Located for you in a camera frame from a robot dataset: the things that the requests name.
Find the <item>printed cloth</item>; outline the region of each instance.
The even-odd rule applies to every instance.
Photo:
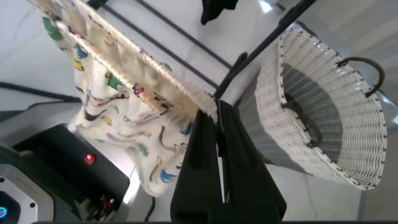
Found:
[[[77,2],[33,2],[45,13],[42,19],[49,36],[75,67],[76,89],[83,105],[68,125],[70,131],[128,152],[136,161],[144,190],[159,196],[179,174],[198,106],[118,44],[90,15],[82,15]],[[68,24],[67,31],[57,25],[59,20]],[[132,88],[124,85],[68,32],[84,37],[98,54],[122,65],[134,75],[136,84]],[[163,66],[172,70],[166,63]],[[179,118],[178,122],[170,122],[167,116],[171,115],[173,121]]]

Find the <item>white tile floor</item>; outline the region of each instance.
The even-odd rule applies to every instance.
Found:
[[[188,31],[211,50],[233,64],[237,56],[252,51],[277,25],[280,11],[264,14],[259,1],[239,1],[235,11],[224,11],[217,20],[200,25],[201,3],[197,1],[147,0],[170,20]],[[126,16],[159,42],[191,63],[214,82],[220,83],[228,69],[187,41],[171,27],[145,11],[135,1],[110,0],[109,6]],[[26,85],[41,90],[77,95],[73,83],[72,64],[44,31],[40,12],[26,0],[0,1],[0,81]],[[160,61],[169,63],[176,74],[204,90],[214,88],[187,71],[178,62],[153,46],[113,16],[100,13],[115,27],[143,46]],[[261,54],[231,84],[226,98],[234,102],[242,93],[261,64]],[[43,98],[19,97],[10,91],[0,91],[0,110],[22,110]],[[280,167],[269,167],[284,195],[288,210],[285,220],[354,220],[358,211],[360,191],[343,184],[310,177]],[[174,188],[157,200],[151,220],[169,220],[169,205]]]

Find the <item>basket handle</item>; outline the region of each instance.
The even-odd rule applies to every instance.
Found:
[[[311,141],[307,144],[309,148],[314,148],[318,147],[323,139],[322,133],[320,132],[319,128],[311,120],[310,117],[308,117],[305,113],[303,113],[302,107],[294,101],[294,99],[289,96],[288,94],[285,94],[287,102],[282,104],[282,108],[288,108],[292,111],[294,111],[298,118],[301,120],[301,122],[306,126],[312,129],[312,131],[315,133],[316,139],[311,139]]]
[[[347,65],[347,63],[350,61],[357,61],[357,62],[365,62],[368,63],[370,65],[372,65],[378,72],[379,72],[379,81],[378,83],[374,86],[374,88],[372,90],[370,90],[369,92],[365,93],[366,97],[371,96],[373,93],[375,93],[376,91],[378,91],[378,89],[380,89],[381,85],[384,82],[384,78],[386,77],[386,73],[384,72],[384,69],[375,61],[368,59],[368,58],[362,58],[362,57],[348,57],[346,59],[343,59],[340,62],[337,62],[336,65],[338,67],[342,67]]]

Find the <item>black cloth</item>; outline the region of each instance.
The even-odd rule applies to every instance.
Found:
[[[206,25],[208,21],[216,19],[224,9],[234,10],[237,2],[238,0],[202,0],[201,24]]]

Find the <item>laundry basket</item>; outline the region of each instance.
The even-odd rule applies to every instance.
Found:
[[[272,47],[254,93],[265,132],[305,172],[374,188],[387,147],[386,122],[374,94],[384,79],[382,68],[366,58],[344,60],[298,27],[287,29]],[[347,65],[350,60],[379,71],[375,88]]]
[[[29,0],[74,64],[83,105],[68,125],[122,148],[144,190],[159,196],[179,174],[198,110],[217,122],[213,97],[175,76],[80,0]]]

